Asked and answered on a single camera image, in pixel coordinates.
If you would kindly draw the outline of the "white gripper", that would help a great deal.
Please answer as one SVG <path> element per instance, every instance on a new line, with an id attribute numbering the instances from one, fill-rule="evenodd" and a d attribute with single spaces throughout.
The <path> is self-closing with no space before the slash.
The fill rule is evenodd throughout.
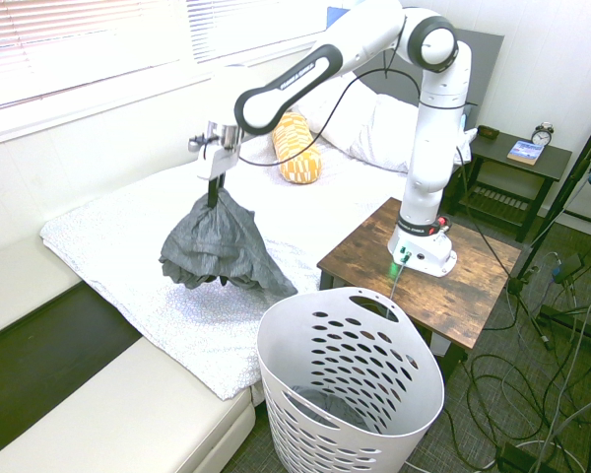
<path id="1" fill-rule="evenodd" d="M 207 205 L 215 207 L 218 202 L 218 189 L 224 188 L 226 172 L 238 161 L 238 148 L 226 149 L 222 146 L 204 146 L 196 163 L 197 176 L 210 180 Z"/>

